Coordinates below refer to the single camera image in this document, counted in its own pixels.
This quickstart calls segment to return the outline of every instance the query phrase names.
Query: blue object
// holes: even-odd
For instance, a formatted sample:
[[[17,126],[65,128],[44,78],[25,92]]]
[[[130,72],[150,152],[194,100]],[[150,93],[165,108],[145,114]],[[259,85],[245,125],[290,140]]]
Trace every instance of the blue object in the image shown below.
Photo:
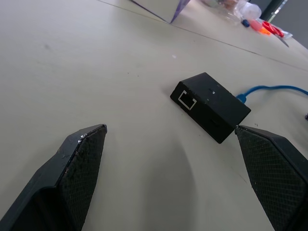
[[[245,27],[249,27],[249,26],[250,26],[250,23],[248,22],[247,19],[242,20],[242,24],[243,24]]]
[[[305,95],[308,95],[308,91],[303,90],[301,88],[298,87],[294,87],[294,86],[288,86],[288,85],[278,85],[278,86],[256,86],[253,87],[251,89],[249,89],[247,92],[243,93],[243,94],[239,94],[238,96],[236,96],[236,98],[238,100],[240,100],[242,103],[245,103],[247,100],[247,95],[249,95],[250,93],[256,91],[256,90],[278,90],[278,89],[290,89],[290,90],[297,90],[300,91],[301,93],[304,93]]]

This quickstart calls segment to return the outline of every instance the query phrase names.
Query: ethernet port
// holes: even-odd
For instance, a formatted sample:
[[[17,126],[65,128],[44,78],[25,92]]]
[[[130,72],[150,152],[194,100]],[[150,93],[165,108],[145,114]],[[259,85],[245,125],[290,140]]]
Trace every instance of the ethernet port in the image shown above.
[[[185,90],[179,97],[179,101],[188,109],[191,110],[196,104],[197,100],[191,97]]]

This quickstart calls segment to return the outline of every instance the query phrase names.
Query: red scissors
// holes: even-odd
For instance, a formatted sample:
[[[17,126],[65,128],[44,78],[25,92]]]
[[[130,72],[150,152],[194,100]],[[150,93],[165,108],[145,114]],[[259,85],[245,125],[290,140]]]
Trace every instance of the red scissors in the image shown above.
[[[270,33],[272,33],[274,36],[276,36],[277,38],[279,38],[279,40],[281,42],[284,43],[284,45],[286,45],[287,47],[289,47],[289,45],[283,40],[284,37],[284,33],[279,30],[278,28],[274,27],[272,24],[270,24],[269,22],[263,22],[262,26],[267,29]]]
[[[262,25],[265,27],[265,29],[267,29],[270,33],[274,34],[274,35],[278,35],[281,38],[284,37],[284,33],[279,30],[278,28],[274,27],[272,24],[270,24],[269,22],[263,22]]]

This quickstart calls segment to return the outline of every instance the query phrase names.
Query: cardboard box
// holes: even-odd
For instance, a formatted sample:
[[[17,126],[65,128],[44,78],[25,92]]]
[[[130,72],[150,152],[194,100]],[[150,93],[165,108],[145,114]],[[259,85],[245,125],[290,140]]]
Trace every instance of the cardboard box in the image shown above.
[[[139,6],[168,23],[179,15],[190,0],[133,0]]]

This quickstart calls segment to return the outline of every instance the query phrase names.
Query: textured gripper pad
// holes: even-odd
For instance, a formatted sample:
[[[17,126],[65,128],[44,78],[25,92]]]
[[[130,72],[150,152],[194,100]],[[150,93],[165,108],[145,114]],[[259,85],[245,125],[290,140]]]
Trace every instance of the textured gripper pad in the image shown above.
[[[60,192],[75,224],[80,231],[87,216],[103,151],[103,129],[84,138],[60,181]]]
[[[273,143],[259,135],[236,131],[250,183],[276,231],[287,229],[303,203],[307,187]]]

